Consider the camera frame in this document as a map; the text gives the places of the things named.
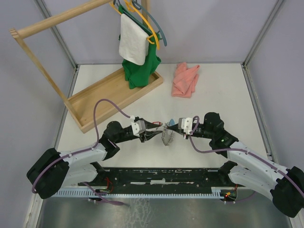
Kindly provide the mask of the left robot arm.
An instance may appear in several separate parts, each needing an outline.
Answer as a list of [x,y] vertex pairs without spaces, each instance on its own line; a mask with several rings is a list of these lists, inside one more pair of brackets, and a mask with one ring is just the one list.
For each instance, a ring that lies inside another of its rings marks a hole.
[[101,185],[105,173],[100,161],[114,157],[120,150],[118,143],[139,139],[146,142],[161,133],[160,122],[150,123],[136,118],[130,126],[123,128],[118,121],[110,122],[102,137],[94,144],[82,149],[58,152],[55,148],[46,150],[27,172],[32,192],[47,199],[61,188],[92,182]]

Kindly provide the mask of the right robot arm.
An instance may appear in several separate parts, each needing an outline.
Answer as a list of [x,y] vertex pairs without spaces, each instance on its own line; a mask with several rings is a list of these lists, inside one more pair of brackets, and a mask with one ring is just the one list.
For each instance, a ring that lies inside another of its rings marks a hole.
[[245,146],[225,130],[218,113],[209,112],[202,123],[199,121],[198,116],[180,118],[177,124],[166,129],[189,140],[194,137],[209,139],[208,153],[215,152],[228,160],[218,173],[222,185],[234,183],[247,187],[271,200],[290,218],[304,208],[304,172],[301,169],[279,165]]

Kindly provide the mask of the key with red tag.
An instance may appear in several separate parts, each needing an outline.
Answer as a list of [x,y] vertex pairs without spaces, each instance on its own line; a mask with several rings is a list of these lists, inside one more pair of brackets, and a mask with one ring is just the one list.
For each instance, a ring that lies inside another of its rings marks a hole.
[[153,124],[153,131],[161,131],[162,130],[162,126],[163,126],[163,123],[162,122],[152,122]]

